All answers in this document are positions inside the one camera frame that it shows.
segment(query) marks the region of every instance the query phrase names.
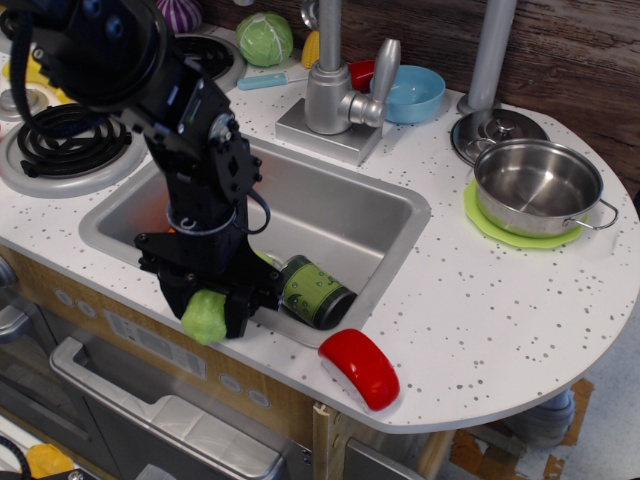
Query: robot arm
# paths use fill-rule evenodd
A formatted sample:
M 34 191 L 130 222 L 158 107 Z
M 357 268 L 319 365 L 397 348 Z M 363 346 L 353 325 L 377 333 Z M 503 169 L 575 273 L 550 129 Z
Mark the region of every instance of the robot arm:
M 19 15 L 12 88 L 32 31 L 43 74 L 89 111 L 145 136 L 166 177 L 176 233 L 143 233 L 135 243 L 174 315 L 182 316 L 199 289 L 218 291 L 227 296 L 233 338 L 260 306 L 277 309 L 282 276 L 247 241 L 247 196 L 257 195 L 261 162 L 240 135 L 228 98 L 174 46 L 154 2 L 0 1 Z

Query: black coil burner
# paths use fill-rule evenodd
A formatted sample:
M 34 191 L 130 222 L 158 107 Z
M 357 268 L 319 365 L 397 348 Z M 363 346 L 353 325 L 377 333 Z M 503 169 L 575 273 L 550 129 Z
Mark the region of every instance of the black coil burner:
M 229 48 L 211 37 L 183 35 L 175 39 L 184 55 L 200 64 L 211 78 L 218 78 L 233 66 L 234 56 Z
M 48 108 L 34 119 L 45 127 L 74 122 L 86 115 L 76 104 Z M 20 162 L 29 177 L 73 177 L 102 168 L 118 159 L 131 144 L 126 127 L 107 119 L 82 135 L 68 139 L 52 139 L 31 130 L 20 128 L 18 147 L 25 156 Z

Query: stainless steel sink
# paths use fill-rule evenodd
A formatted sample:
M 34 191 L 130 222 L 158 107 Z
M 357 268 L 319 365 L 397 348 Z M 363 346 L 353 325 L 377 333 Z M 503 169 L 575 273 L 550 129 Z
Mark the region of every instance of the stainless steel sink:
M 394 279 L 431 216 L 419 194 L 365 175 L 250 139 L 263 160 L 256 190 L 271 208 L 267 230 L 249 238 L 252 248 L 280 263 L 297 254 L 358 294 L 333 330 L 319 331 L 279 312 L 262 308 L 253 317 L 268 328 L 310 346 L 344 328 L 361 328 Z M 90 246 L 132 265 L 141 256 L 138 233 L 168 229 L 164 177 L 150 163 L 93 209 L 80 224 Z M 250 227 L 264 222 L 250 200 Z

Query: can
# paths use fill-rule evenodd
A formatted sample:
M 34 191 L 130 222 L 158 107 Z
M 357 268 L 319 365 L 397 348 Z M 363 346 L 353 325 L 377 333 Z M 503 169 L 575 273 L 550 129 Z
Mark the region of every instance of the can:
M 336 327 L 357 297 L 304 255 L 296 255 L 286 262 L 282 274 L 284 305 L 319 330 Z

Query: faucet handle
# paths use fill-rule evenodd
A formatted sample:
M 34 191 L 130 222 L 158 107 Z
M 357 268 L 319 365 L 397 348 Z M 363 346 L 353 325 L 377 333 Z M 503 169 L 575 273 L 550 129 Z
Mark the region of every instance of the faucet handle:
M 387 97 L 400 67 L 400 41 L 387 38 L 376 59 L 371 96 L 349 91 L 338 105 L 338 117 L 351 123 L 381 127 L 387 115 Z
M 400 41 L 387 38 L 376 59 L 376 67 L 373 72 L 373 90 L 371 98 L 375 102 L 386 103 L 393 82 L 400 67 Z

